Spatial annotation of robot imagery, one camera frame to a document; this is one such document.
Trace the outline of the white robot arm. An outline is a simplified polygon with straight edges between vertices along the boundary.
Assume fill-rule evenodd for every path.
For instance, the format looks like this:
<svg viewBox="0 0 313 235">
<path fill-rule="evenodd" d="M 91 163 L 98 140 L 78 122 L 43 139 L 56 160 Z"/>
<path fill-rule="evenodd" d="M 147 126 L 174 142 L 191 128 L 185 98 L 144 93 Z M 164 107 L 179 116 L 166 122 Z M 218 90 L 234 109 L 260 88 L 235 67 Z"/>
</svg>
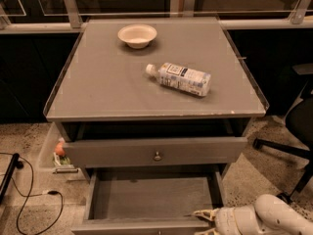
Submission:
<svg viewBox="0 0 313 235">
<path fill-rule="evenodd" d="M 195 235 L 313 235 L 313 222 L 283 200 L 263 194 L 252 205 L 194 211 L 214 227 Z"/>
</svg>

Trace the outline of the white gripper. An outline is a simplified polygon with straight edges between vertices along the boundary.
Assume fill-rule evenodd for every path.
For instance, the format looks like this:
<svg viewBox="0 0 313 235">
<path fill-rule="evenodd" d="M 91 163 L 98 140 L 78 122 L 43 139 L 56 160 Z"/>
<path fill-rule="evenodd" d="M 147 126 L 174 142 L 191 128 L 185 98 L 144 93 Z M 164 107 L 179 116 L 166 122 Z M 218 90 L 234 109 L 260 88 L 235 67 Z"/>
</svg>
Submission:
<svg viewBox="0 0 313 235">
<path fill-rule="evenodd" d="M 192 216 L 215 222 L 221 235 L 259 235 L 260 224 L 252 205 L 220 210 L 193 211 Z M 215 228 L 203 231 L 202 235 L 218 235 Z"/>
</svg>

